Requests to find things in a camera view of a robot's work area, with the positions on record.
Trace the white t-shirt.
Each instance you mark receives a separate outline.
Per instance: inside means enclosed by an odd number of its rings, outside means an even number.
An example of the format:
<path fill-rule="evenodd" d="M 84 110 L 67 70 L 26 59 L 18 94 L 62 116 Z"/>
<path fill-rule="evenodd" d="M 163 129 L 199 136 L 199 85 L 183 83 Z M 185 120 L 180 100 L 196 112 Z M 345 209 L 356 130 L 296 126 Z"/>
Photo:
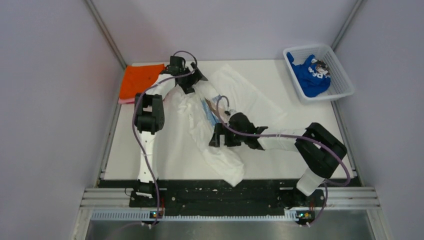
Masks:
<path fill-rule="evenodd" d="M 185 94 L 176 87 L 166 96 L 166 131 L 182 127 L 205 164 L 235 187 L 244 178 L 244 163 L 234 149 L 209 145 L 214 128 L 220 120 L 227 124 L 237 117 L 245 117 L 256 126 L 279 128 L 287 113 L 228 64 L 208 81 L 195 84 L 194 89 L 194 93 Z"/>

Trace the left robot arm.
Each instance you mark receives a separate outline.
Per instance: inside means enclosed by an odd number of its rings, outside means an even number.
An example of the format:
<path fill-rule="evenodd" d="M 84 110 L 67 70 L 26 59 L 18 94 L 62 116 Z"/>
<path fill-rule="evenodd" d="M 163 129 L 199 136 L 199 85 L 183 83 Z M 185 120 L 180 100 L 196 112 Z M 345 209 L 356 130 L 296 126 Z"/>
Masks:
<path fill-rule="evenodd" d="M 141 160 L 135 195 L 149 207 L 160 202 L 157 174 L 154 167 L 156 138 L 165 125 L 164 100 L 175 88 L 191 94 L 194 85 L 207 78 L 194 59 L 186 65 L 184 57 L 170 56 L 168 65 L 129 66 L 124 74 L 125 100 L 134 104 L 132 131 L 141 148 Z"/>

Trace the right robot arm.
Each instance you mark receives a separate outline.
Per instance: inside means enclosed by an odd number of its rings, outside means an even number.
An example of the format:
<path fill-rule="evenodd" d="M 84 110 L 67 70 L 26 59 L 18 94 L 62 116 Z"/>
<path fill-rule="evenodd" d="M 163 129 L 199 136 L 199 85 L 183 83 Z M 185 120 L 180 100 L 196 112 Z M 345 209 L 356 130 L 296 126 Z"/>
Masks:
<path fill-rule="evenodd" d="M 241 112 L 231 114 L 226 110 L 215 118 L 211 147 L 245 144 L 253 150 L 283 150 L 301 155 L 307 169 L 293 192 L 293 200 L 299 206 L 307 206 L 313 200 L 313 192 L 332 177 L 347 154 L 346 146 L 317 122 L 299 131 L 285 129 L 275 133 L 268 126 L 255 126 Z"/>

